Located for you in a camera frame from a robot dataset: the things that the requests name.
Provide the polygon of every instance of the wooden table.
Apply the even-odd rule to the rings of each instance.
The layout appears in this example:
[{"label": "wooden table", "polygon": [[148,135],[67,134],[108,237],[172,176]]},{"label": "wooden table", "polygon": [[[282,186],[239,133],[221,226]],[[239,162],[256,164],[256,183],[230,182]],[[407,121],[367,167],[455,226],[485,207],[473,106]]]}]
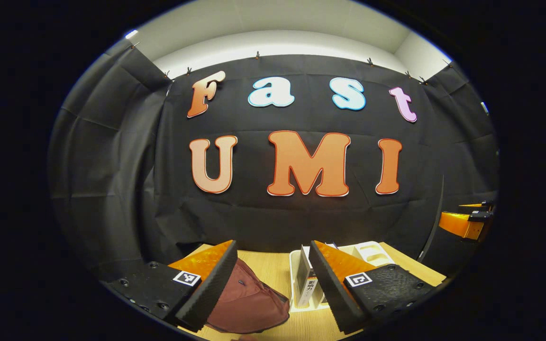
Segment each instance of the wooden table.
[{"label": "wooden table", "polygon": [[[427,268],[418,261],[402,254],[388,244],[380,242],[388,255],[395,263],[408,270],[416,277],[436,287],[446,276]],[[211,248],[211,245],[203,244],[191,255]],[[290,253],[271,253],[254,251],[237,251],[237,257],[245,261],[258,278],[284,294],[288,299],[291,296],[290,288]],[[230,341],[239,339],[240,334],[221,333],[204,326],[199,332],[189,332],[210,341]],[[273,327],[260,334],[252,334],[258,341],[337,341],[349,335],[338,330],[336,321],[330,309],[303,311],[291,313],[286,323]]]}]

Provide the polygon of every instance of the letter m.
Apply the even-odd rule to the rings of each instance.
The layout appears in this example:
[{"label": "letter m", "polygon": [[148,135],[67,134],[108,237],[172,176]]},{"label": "letter m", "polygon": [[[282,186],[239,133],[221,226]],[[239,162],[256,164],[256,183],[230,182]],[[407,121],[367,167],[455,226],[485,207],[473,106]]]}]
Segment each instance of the letter m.
[{"label": "letter m", "polygon": [[329,133],[321,139],[311,156],[297,132],[281,130],[269,135],[275,145],[275,175],[273,184],[267,187],[271,196],[292,196],[294,186],[290,184],[290,172],[302,194],[309,194],[319,173],[321,183],[315,192],[322,197],[344,197],[349,193],[345,184],[346,149],[351,138],[345,134]]}]

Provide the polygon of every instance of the black fabric curtain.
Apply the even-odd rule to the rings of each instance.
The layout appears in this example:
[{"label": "black fabric curtain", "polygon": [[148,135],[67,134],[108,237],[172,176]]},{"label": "black fabric curtain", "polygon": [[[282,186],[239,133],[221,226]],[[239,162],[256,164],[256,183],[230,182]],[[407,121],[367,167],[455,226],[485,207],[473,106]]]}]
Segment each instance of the black fabric curtain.
[{"label": "black fabric curtain", "polygon": [[[188,119],[192,85],[218,71],[226,77],[208,110]],[[269,76],[291,82],[294,103],[248,103],[252,84]],[[332,103],[334,77],[364,86],[362,110]],[[440,196],[443,209],[452,211],[489,199],[498,188],[492,125],[476,91],[457,67],[446,67],[428,83],[367,63],[311,55],[230,61],[172,82],[122,41],[78,80],[52,132],[48,171],[61,228],[102,280],[119,278],[144,261],[171,263],[200,242],[229,239],[242,250],[266,252],[290,252],[313,239],[375,240],[416,258],[437,227]],[[415,123],[399,114],[388,93],[393,87],[410,95]],[[275,146],[267,137],[276,130],[297,131],[311,154],[325,133],[348,135],[349,194],[330,198],[297,190],[289,197],[270,196]],[[210,140],[206,165],[215,178],[214,140],[223,135],[238,138],[232,184],[222,194],[203,192],[191,177],[189,143]],[[386,196],[375,192],[382,138],[403,145],[400,189]],[[298,188],[293,177],[291,183]]]}]

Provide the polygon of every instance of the black backdrop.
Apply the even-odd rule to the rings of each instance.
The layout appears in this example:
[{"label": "black backdrop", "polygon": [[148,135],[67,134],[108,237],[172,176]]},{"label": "black backdrop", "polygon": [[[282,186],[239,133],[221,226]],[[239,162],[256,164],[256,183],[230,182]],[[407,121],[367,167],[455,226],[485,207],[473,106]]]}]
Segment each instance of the black backdrop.
[{"label": "black backdrop", "polygon": [[[502,113],[492,115],[502,228],[445,291],[376,339],[546,339],[546,257],[526,257],[533,245],[546,255],[546,186],[530,185],[546,177],[546,4],[375,6],[442,46]],[[179,337],[110,296],[76,259],[59,233],[45,165],[52,113],[74,82],[120,32],[169,8],[123,0],[0,6],[0,339]]]},{"label": "black backdrop", "polygon": [[[226,77],[208,110],[187,118],[191,86],[220,70]],[[294,103],[251,106],[252,84],[267,76],[288,79]],[[362,83],[365,108],[341,110],[332,103],[328,84],[336,76]],[[399,114],[388,93],[394,87],[410,95],[415,123]],[[383,67],[325,56],[247,58],[171,82],[124,39],[85,72],[62,105],[49,153],[52,197],[65,235],[105,279],[141,260],[176,261],[182,244],[229,239],[243,250],[266,252],[290,252],[313,239],[339,245],[375,240],[415,259],[437,228],[440,196],[450,211],[496,196],[498,148],[480,103],[455,67],[425,85]],[[311,154],[324,134],[347,134],[349,194],[270,196],[275,147],[267,137],[276,130],[299,132]],[[232,184],[222,194],[203,192],[192,180],[189,143],[213,143],[223,135],[239,140]],[[382,138],[402,144],[400,189],[390,195],[374,190]],[[206,159],[208,174],[216,177],[218,149],[209,148]],[[293,177],[291,183],[296,186]],[[443,245],[434,250],[442,257],[433,259],[448,259]],[[446,274],[459,266],[447,264],[430,266]]]}]

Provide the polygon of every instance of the pink letter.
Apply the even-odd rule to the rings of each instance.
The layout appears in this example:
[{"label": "pink letter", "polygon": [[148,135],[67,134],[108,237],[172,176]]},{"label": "pink letter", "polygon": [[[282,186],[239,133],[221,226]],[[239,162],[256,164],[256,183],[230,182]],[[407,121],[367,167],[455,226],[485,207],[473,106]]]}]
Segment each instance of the pink letter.
[{"label": "pink letter", "polygon": [[401,116],[408,122],[416,122],[416,114],[410,111],[410,107],[408,107],[408,103],[412,103],[410,96],[403,93],[403,90],[401,90],[400,87],[394,87],[389,90],[389,93],[395,97]]}]

